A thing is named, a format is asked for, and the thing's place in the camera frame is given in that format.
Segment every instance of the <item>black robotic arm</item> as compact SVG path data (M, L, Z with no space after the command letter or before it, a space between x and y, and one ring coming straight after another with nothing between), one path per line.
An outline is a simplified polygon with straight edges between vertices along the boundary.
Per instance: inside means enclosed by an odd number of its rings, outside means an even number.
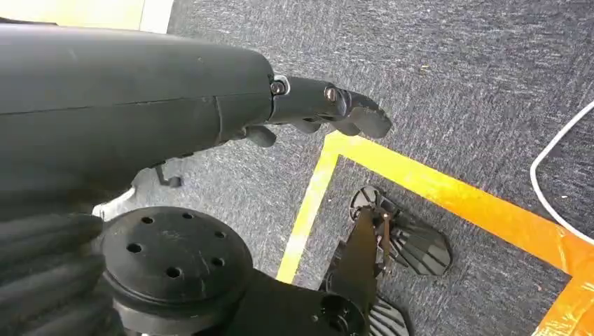
M254 270L241 238L203 213L90 212L166 159L234 139L271 146L267 124L383 137L391 122L375 102L168 35L0 24L0 46L0 334L369 331L372 207L322 291Z

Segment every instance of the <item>yellow floor marking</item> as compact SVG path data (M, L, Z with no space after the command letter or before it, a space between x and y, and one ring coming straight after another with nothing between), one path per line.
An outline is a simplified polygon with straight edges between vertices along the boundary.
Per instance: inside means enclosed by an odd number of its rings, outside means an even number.
M277 274L277 280L279 281L290 284L295 277L319 205L322 203L322 198L324 198L324 193L328 188L334 167L336 167L338 161L338 154L336 154L335 148L331 148L332 145L333 143L324 144L308 189L305 191L303 203L301 203L301 208L293 225L293 232L286 243L284 256L279 267Z
M574 276L535 335L594 335L594 267L591 266L594 246L519 206L360 136L350 137L339 132L329 134L324 140L277 279L293 281L339 155Z

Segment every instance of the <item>screw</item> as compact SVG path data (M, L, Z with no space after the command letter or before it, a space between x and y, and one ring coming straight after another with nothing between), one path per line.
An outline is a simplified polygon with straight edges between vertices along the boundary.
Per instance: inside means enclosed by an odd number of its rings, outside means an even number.
M330 102L336 102L336 99L338 98L338 92L336 92L336 87L327 87L324 90L324 96Z
M284 86L283 82L276 80L270 84L270 91L275 96L284 95L286 92L286 87Z

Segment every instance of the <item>black plastic part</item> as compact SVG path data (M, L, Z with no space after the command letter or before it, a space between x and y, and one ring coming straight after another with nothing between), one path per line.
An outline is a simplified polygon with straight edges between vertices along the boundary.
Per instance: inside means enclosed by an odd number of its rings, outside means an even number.
M155 166L155 172L157 173L157 179L159 180L159 184L166 187L171 188L179 188L182 185L181 176L172 176L170 178L165 178L163 174L163 165L158 164Z
M392 122L367 96L340 89L334 84L309 78L288 77L290 90L274 96L271 123L292 123L306 133L319 124L331 123L343 134L385 136Z
M260 147L271 147L275 144L277 136L264 126L245 127L245 136Z
M366 331L365 317L353 302L254 270L237 313L220 335L363 336Z
M394 305L378 296L369 314L369 335L409 336L409 334L402 313Z
M360 223L360 218L357 218L357 224ZM333 278L336 269L343 262L343 255L347 245L351 242L349 237L348 242L340 241L334 251L334 255L330 261L330 265L326 270L324 279L319 287L320 291L332 291ZM373 306L369 311L369 335L371 336L409 336L408 323L403 314L388 301L383 300L379 294L375 296Z
M90 212L272 113L272 68L249 50L42 24L0 24L0 45L0 221Z
M341 251L340 262L326 285L329 293L336 293L353 301L363 312L375 299L375 232L370 209L362 209L349 239Z
M445 237L427 224L401 210L383 193L372 186L358 190L349 205L349 216L356 219L366 207L377 209L376 233L383 235L379 227L381 215L390 217L389 255L400 265L409 267L421 275L443 275L452 263Z
M85 214L0 223L0 335L94 335L105 326L111 298L95 293L104 261L90 245L102 225Z
M126 328L191 334L229 319L252 273L249 250L230 227L166 206L131 211L109 227L104 276Z

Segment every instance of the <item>white cable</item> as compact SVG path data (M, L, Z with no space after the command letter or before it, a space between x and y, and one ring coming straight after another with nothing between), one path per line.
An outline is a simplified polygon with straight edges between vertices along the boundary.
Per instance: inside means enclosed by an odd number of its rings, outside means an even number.
M594 245L594 239L586 236L582 232L578 231L575 227L571 226L563 217L561 217L555 209L548 203L546 198L544 197L542 191L540 190L540 186L537 180L537 167L539 163L548 155L548 153L555 147L555 145L565 136L565 134L573 127L577 122L582 119L588 112L594 109L594 101L589 103L586 107L584 107L580 112L578 112L568 123L565 125L557 135L551 140L551 142L542 150L542 152L537 156L534 160L532 165L530 166L530 180L532 182L532 187L534 188L534 192L537 194L539 201L542 203L542 206L551 214L551 216L559 222L559 224L563 225L564 228L569 230L574 235L582 238L586 242Z

